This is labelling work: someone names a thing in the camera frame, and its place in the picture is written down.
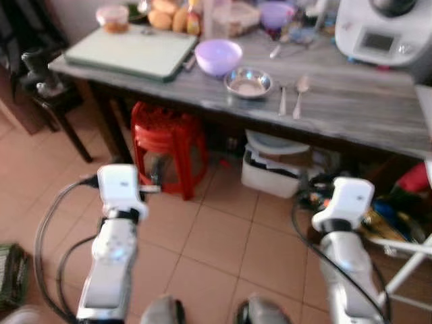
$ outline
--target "plastic container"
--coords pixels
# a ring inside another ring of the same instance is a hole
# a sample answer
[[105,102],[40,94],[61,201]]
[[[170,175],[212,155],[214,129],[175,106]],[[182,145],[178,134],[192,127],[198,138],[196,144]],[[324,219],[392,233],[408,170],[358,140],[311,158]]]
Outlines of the plastic container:
[[261,23],[266,29],[278,30],[291,21],[296,9],[284,2],[268,1],[259,5]]
[[204,39],[228,38],[232,0],[205,0],[203,3]]
[[245,156],[243,157],[242,168],[242,183],[245,186],[281,198],[289,198],[295,195],[300,185],[297,178],[252,166],[246,161]]
[[259,25],[260,12],[243,2],[234,1],[229,16],[229,37],[237,37]]
[[252,130],[246,130],[246,137],[251,147],[268,155],[298,154],[307,152],[310,148],[310,146],[306,144],[253,132]]
[[126,32],[129,9],[124,5],[105,5],[96,11],[96,19],[106,32]]
[[224,76],[238,66],[242,48],[226,39],[206,40],[195,48],[199,67],[211,76]]

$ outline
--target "fork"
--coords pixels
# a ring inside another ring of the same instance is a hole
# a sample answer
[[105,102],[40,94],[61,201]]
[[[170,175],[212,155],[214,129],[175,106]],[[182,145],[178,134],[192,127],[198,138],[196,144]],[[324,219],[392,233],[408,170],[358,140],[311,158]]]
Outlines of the fork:
[[279,104],[279,116],[286,115],[286,88],[288,87],[287,82],[280,82],[281,86],[281,103]]

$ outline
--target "appliance display screen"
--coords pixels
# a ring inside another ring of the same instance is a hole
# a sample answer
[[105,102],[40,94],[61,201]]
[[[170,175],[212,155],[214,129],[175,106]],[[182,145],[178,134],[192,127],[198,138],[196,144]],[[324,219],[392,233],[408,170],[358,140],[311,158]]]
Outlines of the appliance display screen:
[[362,46],[370,49],[388,52],[393,44],[394,37],[383,36],[380,34],[366,33],[364,35]]

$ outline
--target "bottle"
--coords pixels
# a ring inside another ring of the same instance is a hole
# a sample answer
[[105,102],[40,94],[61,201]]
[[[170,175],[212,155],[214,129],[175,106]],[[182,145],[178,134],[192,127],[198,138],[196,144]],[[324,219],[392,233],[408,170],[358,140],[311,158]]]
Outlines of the bottle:
[[188,20],[186,30],[188,34],[201,34],[201,6],[200,0],[189,0]]

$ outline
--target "tile floor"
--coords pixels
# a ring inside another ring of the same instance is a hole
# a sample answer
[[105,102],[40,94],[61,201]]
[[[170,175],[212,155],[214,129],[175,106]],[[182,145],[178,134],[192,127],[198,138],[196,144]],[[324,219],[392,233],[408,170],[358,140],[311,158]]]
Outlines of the tile floor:
[[[109,161],[84,109],[70,117],[94,163],[83,162],[63,133],[43,130],[29,137],[0,116],[2,241],[19,242],[32,252],[36,227],[55,193]],[[150,217],[138,231],[128,323],[139,323],[148,303],[164,292],[183,301],[189,324],[229,324],[236,305],[253,292],[279,303],[294,324],[329,323],[318,260],[288,221],[292,202],[243,187],[237,164],[212,165],[192,201],[168,194],[149,198]],[[52,292],[59,258],[74,242],[95,233],[100,216],[98,193],[89,188],[73,192],[62,204],[45,244]],[[307,223],[303,217],[303,227]],[[73,254],[65,274],[67,299],[75,307],[90,267],[89,248],[90,244]],[[400,265],[380,251],[372,255],[386,276]],[[401,292],[432,302],[431,270],[430,264],[422,266]],[[44,323],[61,322],[44,305],[33,277],[28,303],[40,306]],[[397,302],[394,316],[394,324],[432,324],[430,313]]]

